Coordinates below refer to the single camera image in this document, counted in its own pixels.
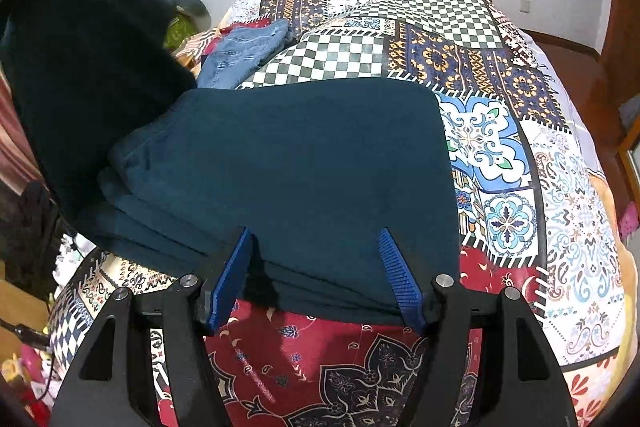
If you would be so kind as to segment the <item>green fabric storage bag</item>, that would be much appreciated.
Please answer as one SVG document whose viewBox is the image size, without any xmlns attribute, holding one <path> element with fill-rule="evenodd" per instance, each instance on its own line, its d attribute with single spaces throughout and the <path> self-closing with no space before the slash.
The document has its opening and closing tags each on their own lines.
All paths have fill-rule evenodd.
<svg viewBox="0 0 640 427">
<path fill-rule="evenodd" d="M 169 23 L 163 42 L 163 47 L 169 52 L 179 49 L 183 41 L 189 39 L 198 32 L 191 17 L 177 13 Z"/>
</svg>

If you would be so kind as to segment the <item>dark teal pants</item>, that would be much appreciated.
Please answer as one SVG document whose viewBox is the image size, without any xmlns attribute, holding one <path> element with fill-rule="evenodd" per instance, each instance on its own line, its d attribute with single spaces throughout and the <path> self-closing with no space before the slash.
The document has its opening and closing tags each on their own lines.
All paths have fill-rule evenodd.
<svg viewBox="0 0 640 427">
<path fill-rule="evenodd" d="M 434 93 L 386 78 L 200 89 L 163 47 L 164 0 L 44 0 L 60 47 L 29 83 L 32 144 L 93 243 L 181 277 L 236 227 L 255 239 L 236 298 L 405 325 L 378 253 L 389 229 L 424 297 L 459 272 L 454 184 Z"/>
</svg>

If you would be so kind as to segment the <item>folded blue jeans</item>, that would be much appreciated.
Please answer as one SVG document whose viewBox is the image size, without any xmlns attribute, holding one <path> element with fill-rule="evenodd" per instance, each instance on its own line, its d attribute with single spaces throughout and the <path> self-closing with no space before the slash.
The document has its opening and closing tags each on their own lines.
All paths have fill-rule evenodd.
<svg viewBox="0 0 640 427">
<path fill-rule="evenodd" d="M 281 52 L 290 37 L 287 20 L 275 20 L 260 27 L 235 27 L 206 56 L 196 80 L 198 87 L 236 89 L 271 57 Z"/>
</svg>

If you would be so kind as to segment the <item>patchwork patterned quilt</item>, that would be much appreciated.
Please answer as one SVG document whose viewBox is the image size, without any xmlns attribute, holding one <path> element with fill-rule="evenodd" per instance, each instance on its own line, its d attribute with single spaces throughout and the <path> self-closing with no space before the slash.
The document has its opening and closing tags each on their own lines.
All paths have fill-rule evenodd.
<svg viewBox="0 0 640 427">
<path fill-rule="evenodd" d="M 231 31 L 276 20 L 293 40 L 245 88 L 363 74 L 434 92 L 461 283 L 491 294 L 518 288 L 558 358 L 578 424 L 612 424 L 634 352 L 637 272 L 591 136 L 544 51 L 489 0 L 235 0 L 176 55 L 201 74 Z M 340 324 L 246 297 L 207 350 L 236 425 L 391 426 L 424 343 L 405 327 Z"/>
</svg>

